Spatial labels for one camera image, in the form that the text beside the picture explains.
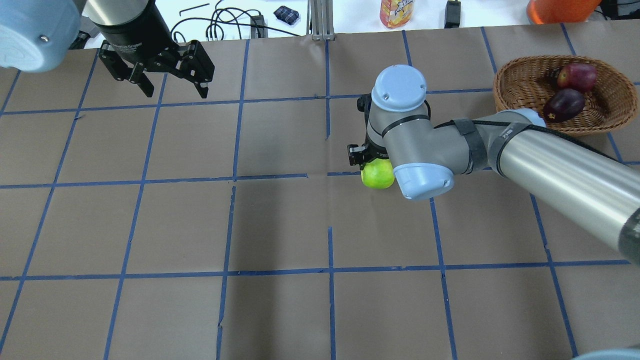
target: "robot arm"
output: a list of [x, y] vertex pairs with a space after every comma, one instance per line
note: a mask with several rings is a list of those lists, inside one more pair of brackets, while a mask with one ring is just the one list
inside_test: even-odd
[[99, 58], [114, 79], [152, 97], [145, 72], [167, 72], [207, 97], [213, 62], [197, 40], [180, 46], [171, 39], [155, 0], [0, 0], [0, 8], [0, 66], [28, 72], [57, 67], [78, 34], [84, 9], [106, 39]]
[[426, 82], [407, 65], [385, 69], [358, 100], [367, 127], [352, 165], [388, 158], [407, 199], [454, 186], [454, 174], [491, 166], [640, 265], [640, 173], [545, 129], [533, 110], [507, 110], [433, 127]]

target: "light blue joint cap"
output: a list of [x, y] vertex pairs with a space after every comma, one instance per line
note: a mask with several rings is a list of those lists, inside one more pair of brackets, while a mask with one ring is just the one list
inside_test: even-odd
[[409, 200], [426, 200], [453, 188], [453, 172], [428, 163], [403, 164], [394, 169], [402, 194]]
[[387, 111], [412, 111], [422, 105], [427, 94], [427, 81], [418, 69], [409, 65], [393, 65], [380, 72], [371, 90], [376, 105]]
[[531, 121], [531, 124], [547, 127], [547, 125], [545, 124], [545, 121], [542, 120], [540, 115], [538, 115], [538, 113], [533, 109], [522, 108], [522, 109], [502, 110], [500, 112], [501, 113], [504, 113], [504, 112], [518, 113], [524, 116], [525, 118], [529, 119], [529, 121]]
[[0, 0], [0, 66], [26, 72], [51, 70], [78, 36], [73, 0]]
[[640, 360], [640, 350], [634, 348], [614, 348], [590, 352], [574, 357], [573, 360]]

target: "black cable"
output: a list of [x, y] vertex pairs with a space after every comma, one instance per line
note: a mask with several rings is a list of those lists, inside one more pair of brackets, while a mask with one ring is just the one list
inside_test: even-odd
[[176, 31], [173, 33], [173, 41], [178, 42], [178, 38], [176, 37], [176, 35], [178, 34], [182, 36], [182, 42], [187, 42], [187, 39], [184, 37], [184, 35], [180, 31]]
[[609, 18], [606, 15], [604, 15], [604, 12], [601, 12], [600, 10], [593, 10], [593, 12], [602, 14], [602, 16], [604, 17], [605, 20], [609, 20]]
[[[231, 10], [235, 10], [235, 11], [239, 11], [241, 12], [240, 15], [234, 15], [232, 12], [230, 12]], [[231, 19], [230, 21], [235, 21], [236, 23], [238, 23], [238, 20], [243, 16], [246, 15], [249, 17], [249, 19], [252, 19], [252, 16], [249, 12], [257, 12], [258, 15], [262, 15], [262, 12], [260, 12], [260, 10], [258, 9], [249, 9], [249, 10], [243, 10], [240, 8], [224, 8], [224, 9], [215, 9], [213, 11], [213, 14], [211, 15], [211, 24], [207, 27], [207, 29], [205, 29], [205, 33], [208, 33], [211, 35], [211, 28], [214, 26], [214, 24], [216, 24], [218, 21], [220, 21], [220, 15], [222, 14], [222, 12], [228, 12], [229, 14], [231, 14], [231, 16], [233, 16], [233, 19]], [[211, 38], [214, 38], [214, 36], [217, 38], [218, 34], [216, 29], [214, 28], [213, 31], [213, 35], [211, 35]], [[238, 37], [240, 39], [242, 39], [242, 33], [240, 32], [240, 26], [238, 26]]]
[[431, 121], [431, 106], [427, 100], [424, 101], [424, 104], [427, 106], [427, 116], [429, 117], [429, 121]]
[[[489, 126], [502, 126], [502, 127], [507, 127], [509, 125], [511, 125], [511, 123], [506, 123], [506, 122], [499, 122], [499, 121], [482, 121], [482, 120], [472, 120], [473, 123], [475, 125], [489, 125]], [[434, 129], [438, 129], [440, 127], [445, 127], [445, 126], [452, 126], [454, 125], [453, 120], [445, 122], [443, 124], [440, 124], [436, 127], [434, 127]], [[551, 134], [551, 135], [556, 135], [557, 137], [564, 139], [568, 142], [574, 143], [575, 145], [578, 145], [580, 147], [583, 147], [591, 152], [595, 152], [598, 155], [604, 156], [607, 159], [613, 160], [617, 163], [619, 163], [620, 161], [618, 161], [617, 159], [612, 158], [611, 156], [605, 154], [604, 152], [594, 148], [593, 146], [586, 144], [576, 138], [574, 138], [571, 135], [567, 135], [565, 133], [562, 133], [558, 130], [553, 130], [553, 129], [549, 129], [547, 127], [543, 127], [543, 126], [537, 126], [534, 124], [529, 124], [527, 127], [525, 127], [522, 131], [525, 130], [535, 130], [535, 131], [540, 131], [541, 133], [547, 133], [547, 134]]]
[[[239, 22], [238, 22], [238, 18], [241, 15], [240, 16], [235, 16], [234, 13], [232, 13], [229, 9], [216, 9], [215, 11], [213, 11], [213, 14], [211, 14], [211, 23], [209, 24], [209, 26], [213, 26], [214, 24], [217, 24], [219, 21], [221, 21], [220, 20], [220, 15], [223, 12], [228, 12], [233, 17], [233, 19], [231, 19], [230, 21], [233, 21], [233, 20], [236, 21], [236, 25], [238, 27], [238, 37], [240, 38], [240, 40], [242, 40], [242, 32], [240, 31], [240, 25], [239, 25]], [[215, 27], [213, 27], [213, 34], [215, 35], [216, 38], [218, 37], [218, 34], [217, 34], [217, 31], [216, 31]]]
[[[171, 31], [170, 31], [170, 32], [171, 32], [171, 33], [173, 33], [173, 31], [175, 30], [175, 28], [176, 28], [178, 25], [182, 24], [182, 23], [183, 23], [183, 22], [185, 22], [185, 21], [189, 21], [189, 20], [204, 20], [204, 21], [209, 21], [209, 22], [211, 21], [211, 19], [209, 19], [209, 18], [207, 18], [207, 17], [188, 17], [187, 19], [182, 19], [182, 20], [178, 21], [178, 22], [177, 22], [177, 23], [172, 27], [172, 29], [171, 29]], [[221, 20], [221, 21], [219, 21], [219, 23], [220, 23], [220, 24], [231, 24], [231, 25], [236, 25], [236, 24], [235, 24], [235, 22], [227, 22], [227, 21], [222, 21], [222, 20]], [[255, 24], [238, 24], [238, 25], [240, 25], [240, 26], [251, 26], [252, 28], [257, 28], [257, 29], [269, 29], [269, 30], [273, 30], [273, 31], [278, 31], [278, 32], [281, 32], [281, 33], [285, 33], [285, 34], [288, 34], [288, 35], [292, 35], [292, 36], [295, 36], [295, 37], [300, 36], [300, 35], [298, 35], [298, 34], [290, 33], [290, 32], [285, 31], [285, 30], [280, 30], [280, 29], [276, 29], [276, 28], [271, 28], [271, 27], [269, 27], [269, 26], [255, 25]]]
[[[222, 28], [222, 26], [220, 26], [220, 25], [218, 25], [218, 24], [215, 24], [215, 25], [214, 25], [214, 27], [216, 27], [216, 28], [220, 28], [220, 33], [221, 33], [221, 38], [220, 38], [220, 40], [224, 40], [224, 39], [225, 39], [225, 30]], [[210, 31], [208, 31], [209, 29], [210, 29], [210, 28], [207, 28], [207, 30], [205, 30], [205, 32], [204, 32], [204, 36], [205, 36], [205, 38], [207, 38], [207, 41], [210, 41], [210, 40], [212, 40], [212, 41], [213, 41], [213, 40], [217, 40], [217, 39], [218, 39], [217, 37], [214, 39], [213, 34], [211, 34], [211, 35], [209, 34], [209, 33], [210, 33]]]
[[[236, 16], [236, 15], [234, 15], [234, 14], [231, 12], [231, 10], [237, 10], [237, 11], [241, 12], [241, 14]], [[216, 9], [216, 10], [213, 12], [213, 14], [211, 15], [211, 24], [210, 24], [209, 26], [212, 26], [214, 23], [217, 23], [218, 21], [220, 21], [220, 15], [222, 14], [222, 12], [228, 12], [229, 14], [231, 14], [231, 16], [233, 16], [233, 17], [234, 17], [231, 21], [235, 20], [235, 21], [236, 21], [236, 24], [237, 24], [237, 23], [238, 23], [238, 20], [239, 20], [239, 19], [240, 19], [240, 17], [242, 17], [243, 15], [247, 15], [247, 16], [249, 16], [249, 19], [251, 19], [251, 14], [250, 14], [250, 13], [248, 13], [248, 12], [250, 12], [250, 11], [252, 11], [252, 10], [255, 10], [255, 11], [257, 11], [258, 13], [260, 13], [260, 11], [258, 11], [258, 10], [256, 10], [256, 9], [251, 9], [251, 10], [247, 10], [247, 11], [242, 10], [242, 9], [240, 9], [240, 8], [224, 8], [224, 9]], [[242, 39], [242, 33], [240, 32], [240, 26], [238, 26], [238, 37], [239, 37], [240, 39]]]

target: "blue tape line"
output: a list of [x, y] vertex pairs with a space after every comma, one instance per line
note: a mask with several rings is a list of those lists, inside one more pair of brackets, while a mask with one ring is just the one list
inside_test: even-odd
[[357, 99], [361, 95], [358, 94], [349, 94], [349, 95], [331, 95], [329, 98], [331, 99]]
[[627, 260], [587, 260], [587, 261], [554, 261], [554, 266], [603, 266], [603, 265], [631, 265]]
[[[631, 265], [627, 260], [587, 260], [587, 261], [558, 261], [551, 265], [555, 267], [569, 266], [620, 266]], [[445, 265], [446, 270], [482, 270], [482, 269], [510, 269], [510, 268], [543, 268], [549, 263], [498, 263], [498, 264], [460, 264]], [[242, 271], [211, 271], [211, 272], [169, 272], [169, 273], [140, 273], [125, 274], [125, 279], [165, 279], [172, 277], [223, 277], [227, 276], [276, 276], [298, 274], [328, 274], [354, 272], [404, 272], [404, 271], [436, 271], [440, 265], [417, 266], [365, 266], [343, 268], [302, 268], [289, 270], [242, 270]], [[0, 281], [20, 281], [21, 276], [0, 276]], [[119, 279], [120, 274], [83, 274], [83, 275], [28, 275], [26, 281], [47, 280], [85, 280], [85, 279]]]
[[142, 195], [145, 191], [145, 178], [147, 176], [147, 170], [149, 168], [149, 158], [151, 157], [151, 149], [153, 148], [158, 116], [160, 114], [160, 104], [162, 103], [162, 99], [164, 96], [164, 89], [166, 87], [166, 78], [167, 78], [167, 74], [164, 75], [162, 80], [162, 87], [160, 88], [160, 94], [158, 96], [158, 102], [156, 104], [154, 121], [153, 121], [153, 124], [151, 125], [151, 131], [149, 133], [149, 141], [147, 143], [147, 154], [145, 156], [145, 164], [142, 170], [140, 189], [138, 190], [136, 207], [133, 211], [133, 219], [131, 220], [131, 228], [129, 229], [129, 238], [127, 240], [127, 248], [125, 249], [124, 259], [122, 260], [122, 269], [120, 270], [118, 289], [116, 290], [116, 298], [115, 298], [115, 301], [113, 302], [113, 310], [111, 312], [111, 321], [109, 322], [109, 331], [107, 333], [107, 342], [104, 347], [103, 360], [109, 359], [109, 351], [111, 350], [111, 340], [113, 339], [113, 329], [115, 328], [115, 322], [118, 316], [118, 307], [120, 305], [120, 297], [122, 296], [122, 286], [124, 285], [125, 275], [127, 273], [127, 265], [129, 264], [129, 256], [131, 255], [131, 244], [133, 242], [133, 236], [135, 235], [135, 232], [136, 232], [136, 224], [138, 223], [138, 214], [140, 213], [140, 204], [142, 203]]
[[226, 272], [228, 276], [274, 276], [274, 275], [300, 275], [321, 274], [329, 272], [327, 268], [304, 268], [290, 270], [241, 270]]
[[510, 269], [510, 268], [544, 268], [549, 263], [505, 263], [505, 264], [469, 264], [446, 265], [447, 270], [479, 270], [479, 269]]
[[560, 282], [556, 275], [556, 267], [553, 257], [551, 256], [551, 250], [548, 247], [547, 235], [545, 234], [545, 228], [542, 224], [542, 217], [540, 216], [540, 209], [538, 208], [538, 201], [533, 194], [529, 194], [531, 197], [531, 204], [533, 205], [533, 211], [536, 214], [536, 220], [538, 221], [538, 229], [540, 230], [540, 236], [542, 237], [542, 244], [544, 245], [545, 252], [547, 253], [547, 261], [549, 264], [549, 270], [551, 271], [551, 278], [553, 278], [554, 287], [556, 289], [556, 295], [558, 297], [558, 303], [560, 305], [560, 312], [562, 313], [562, 319], [564, 321], [564, 328], [566, 329], [566, 335], [571, 346], [571, 352], [573, 357], [578, 356], [578, 348], [575, 345], [575, 339], [573, 338], [573, 331], [571, 330], [571, 324], [569, 323], [569, 316], [567, 315], [566, 308], [564, 306], [564, 298], [562, 291], [560, 290]]
[[[86, 82], [84, 84], [84, 89], [82, 92], [82, 96], [80, 96], [80, 101], [78, 103], [78, 107], [76, 109], [76, 116], [74, 117], [74, 121], [71, 125], [71, 129], [69, 130], [69, 134], [67, 136], [67, 142], [65, 144], [65, 149], [60, 156], [60, 161], [58, 163], [58, 169], [56, 171], [56, 176], [54, 178], [53, 184], [58, 182], [58, 178], [60, 177], [60, 171], [62, 170], [62, 164], [65, 161], [65, 156], [67, 155], [67, 150], [69, 148], [69, 143], [71, 141], [71, 137], [74, 133], [74, 128], [77, 122], [77, 115], [80, 112], [80, 108], [84, 102], [84, 98], [86, 97], [87, 89], [89, 89], [89, 83], [91, 82], [91, 78], [93, 77], [93, 71], [95, 70], [95, 64], [98, 60], [98, 49], [95, 51], [95, 56], [93, 57], [93, 63], [91, 65], [91, 69], [89, 70], [89, 75], [87, 76]], [[35, 237], [33, 238], [33, 243], [31, 244], [31, 249], [29, 250], [29, 256], [27, 257], [27, 261], [24, 265], [24, 269], [22, 271], [22, 276], [20, 277], [20, 284], [18, 285], [18, 289], [15, 292], [15, 297], [13, 298], [13, 304], [11, 306], [11, 311], [9, 312], [9, 317], [7, 318], [6, 324], [4, 326], [4, 331], [2, 334], [2, 338], [0, 338], [0, 354], [2, 353], [2, 349], [4, 347], [4, 342], [6, 341], [6, 335], [9, 333], [9, 328], [11, 327], [11, 322], [13, 320], [13, 316], [15, 314], [15, 309], [18, 306], [18, 301], [20, 300], [20, 294], [22, 293], [22, 287], [24, 286], [24, 282], [27, 278], [27, 273], [29, 272], [29, 267], [31, 266], [31, 261], [33, 260], [33, 254], [35, 253], [36, 246], [38, 245], [38, 240], [40, 239], [40, 233], [42, 232], [42, 226], [44, 225], [44, 220], [47, 217], [47, 212], [49, 210], [49, 206], [51, 205], [51, 199], [53, 198], [54, 187], [51, 187], [49, 191], [49, 196], [47, 197], [47, 202], [45, 203], [44, 210], [42, 211], [42, 216], [40, 217], [40, 222], [38, 223], [38, 229], [36, 230]]]
[[15, 77], [13, 78], [13, 83], [11, 83], [9, 92], [6, 94], [6, 97], [4, 98], [2, 108], [0, 108], [0, 117], [4, 114], [4, 111], [6, 110], [6, 106], [9, 105], [9, 99], [11, 98], [11, 94], [13, 94], [13, 89], [15, 89], [15, 84], [18, 83], [18, 78], [20, 77], [21, 73], [22, 71], [18, 70], [18, 72], [15, 74]]
[[564, 38], [566, 39], [567, 45], [569, 45], [569, 50], [571, 51], [571, 55], [575, 55], [575, 49], [573, 48], [573, 44], [571, 43], [571, 39], [569, 38], [569, 32], [567, 32], [566, 27], [563, 23], [560, 23], [560, 28], [562, 28], [562, 32], [564, 34]]
[[216, 360], [220, 360], [222, 351], [222, 320], [225, 318], [225, 304], [227, 301], [227, 281], [229, 271], [229, 258], [231, 255], [231, 235], [234, 229], [234, 213], [236, 208], [236, 187], [231, 188], [231, 200], [229, 205], [229, 218], [227, 222], [227, 244], [225, 245], [225, 264], [222, 277], [222, 288], [220, 290], [220, 311], [218, 313], [218, 336], [216, 337]]
[[0, 185], [0, 189], [32, 189], [50, 188], [52, 184], [22, 184], [22, 185]]
[[118, 279], [119, 274], [86, 274], [86, 275], [31, 275], [27, 276], [28, 281], [43, 280], [99, 280]]
[[486, 37], [486, 31], [484, 30], [484, 26], [480, 27], [480, 31], [482, 31], [482, 37], [484, 38], [484, 46], [486, 46], [486, 52], [489, 54], [489, 60], [491, 61], [491, 68], [493, 69], [493, 73], [498, 72], [498, 68], [495, 66], [495, 60], [493, 59], [493, 52], [491, 51], [491, 45], [489, 44], [489, 38]]
[[242, 111], [244, 107], [244, 86], [246, 84], [246, 67], [249, 61], [249, 40], [246, 41], [244, 46], [244, 63], [242, 66], [242, 83], [240, 84], [240, 102], [238, 103], [238, 120], [236, 126], [236, 146], [234, 148], [234, 174], [233, 180], [236, 181], [238, 177], [238, 154], [240, 153], [240, 132], [242, 130]]
[[81, 111], [127, 110], [127, 109], [146, 109], [146, 108], [157, 108], [157, 105], [147, 104], [147, 105], [103, 106], [101, 108], [82, 108]]
[[340, 171], [340, 172], [328, 172], [327, 176], [353, 176], [360, 175], [359, 171]]
[[151, 274], [125, 274], [125, 279], [167, 279], [172, 277], [219, 277], [224, 276], [222, 271], [207, 272], [165, 272]]
[[233, 177], [185, 177], [184, 179], [153, 179], [145, 180], [147, 184], [168, 184], [168, 183], [208, 183], [212, 181], [231, 181]]
[[220, 100], [220, 101], [199, 101], [199, 102], [170, 102], [162, 104], [163, 108], [173, 108], [176, 106], [200, 106], [200, 105], [220, 105], [220, 104], [239, 104], [240, 100]]
[[409, 41], [406, 39], [406, 31], [402, 30], [402, 39], [404, 40], [404, 51], [406, 52], [406, 63], [409, 66], [413, 66], [411, 62], [411, 52], [409, 51]]
[[309, 178], [309, 175], [308, 174], [247, 175], [247, 176], [238, 176], [237, 180], [290, 179], [292, 177]]
[[613, 152], [616, 153], [616, 158], [618, 159], [618, 161], [623, 162], [622, 154], [618, 149], [618, 145], [616, 145], [616, 141], [613, 139], [613, 135], [611, 133], [607, 133], [607, 137], [609, 138], [609, 142], [611, 142], [611, 147], [613, 148]]
[[24, 111], [7, 111], [5, 115], [30, 115], [30, 114], [49, 114], [49, 113], [73, 113], [77, 109], [50, 109], [50, 110], [24, 110]]
[[331, 329], [331, 360], [336, 359], [335, 351], [335, 280], [333, 276], [333, 227], [327, 231], [329, 250], [329, 322]]
[[280, 101], [308, 101], [323, 99], [324, 96], [302, 96], [302, 97], [278, 97], [275, 99], [245, 99], [244, 103], [254, 102], [280, 102]]
[[9, 316], [4, 325], [2, 338], [0, 338], [0, 354], [2, 354], [2, 350], [4, 348], [4, 342], [6, 341], [6, 335], [9, 333], [9, 328], [11, 327], [11, 322], [15, 314], [15, 309], [18, 306], [18, 300], [20, 300], [22, 287], [24, 286], [24, 282], [26, 281], [27, 273], [29, 272], [29, 266], [31, 264], [31, 260], [33, 259], [33, 254], [35, 252], [36, 245], [38, 245], [38, 239], [40, 237], [40, 233], [42, 232], [42, 226], [44, 225], [44, 219], [47, 216], [47, 211], [49, 210], [49, 206], [51, 205], [52, 196], [53, 196], [53, 188], [51, 188], [51, 190], [49, 191], [47, 202], [45, 203], [44, 210], [42, 211], [42, 216], [40, 217], [40, 222], [38, 223], [38, 229], [36, 230], [36, 234], [33, 238], [33, 243], [31, 244], [31, 249], [29, 250], [29, 256], [27, 257], [27, 261], [26, 261], [26, 264], [24, 265], [22, 275], [20, 276], [20, 283], [18, 284], [18, 288], [15, 292], [13, 303], [11, 305], [11, 310], [9, 311]]
[[329, 101], [330, 101], [330, 95], [331, 95], [331, 91], [330, 91], [330, 78], [331, 78], [331, 73], [330, 73], [330, 68], [329, 68], [329, 40], [325, 40], [324, 41], [324, 82], [326, 85], [326, 138], [325, 140], [329, 139], [329, 136], [331, 136], [331, 106], [329, 105]]
[[[457, 94], [465, 92], [491, 92], [491, 88], [476, 88], [476, 89], [452, 89], [452, 90], [433, 90], [427, 91], [427, 94]], [[342, 95], [317, 95], [307, 97], [282, 97], [275, 99], [244, 99], [243, 103], [255, 103], [255, 102], [280, 102], [280, 101], [309, 101], [318, 99], [357, 99], [361, 94], [342, 94]], [[170, 104], [161, 104], [161, 108], [170, 108], [178, 106], [206, 106], [206, 105], [219, 105], [219, 104], [239, 104], [240, 100], [224, 100], [224, 101], [201, 101], [201, 102], [176, 102]], [[144, 105], [125, 105], [125, 106], [103, 106], [103, 107], [91, 107], [81, 108], [80, 111], [102, 111], [102, 110], [127, 110], [127, 109], [142, 109], [142, 108], [155, 108], [157, 105], [144, 104]], [[29, 114], [43, 114], [43, 113], [72, 113], [77, 109], [49, 109], [49, 110], [24, 110], [24, 111], [6, 111], [5, 115], [29, 115]]]
[[438, 226], [438, 214], [436, 213], [436, 203], [433, 198], [429, 199], [429, 205], [431, 206], [431, 218], [433, 221], [433, 231], [436, 238], [436, 248], [438, 251], [438, 266], [440, 268], [440, 282], [442, 283], [442, 296], [444, 299], [444, 309], [447, 315], [447, 329], [449, 330], [449, 344], [451, 346], [451, 358], [452, 360], [458, 360], [458, 351], [456, 349], [456, 337], [453, 332], [453, 319], [451, 317], [451, 306], [449, 304], [449, 289], [447, 287], [447, 268], [444, 262], [444, 255], [442, 253], [442, 242], [440, 241], [440, 228]]
[[467, 92], [492, 92], [492, 88], [477, 88], [477, 89], [459, 89], [459, 90], [429, 90], [427, 95], [433, 94], [462, 94]]
[[54, 184], [57, 188], [73, 188], [77, 186], [112, 186], [112, 185], [140, 185], [140, 180], [125, 180], [125, 181], [87, 181], [84, 183], [60, 183]]
[[346, 267], [346, 268], [334, 268], [333, 272], [399, 272], [399, 271], [433, 271], [433, 270], [440, 270], [440, 265]]

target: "juice bottle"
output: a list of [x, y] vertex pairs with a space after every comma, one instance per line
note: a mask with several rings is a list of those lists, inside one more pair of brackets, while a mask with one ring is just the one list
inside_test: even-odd
[[380, 21], [389, 29], [402, 26], [411, 19], [414, 0], [382, 0]]
[[534, 24], [582, 22], [599, 4], [600, 0], [530, 0], [527, 16]]

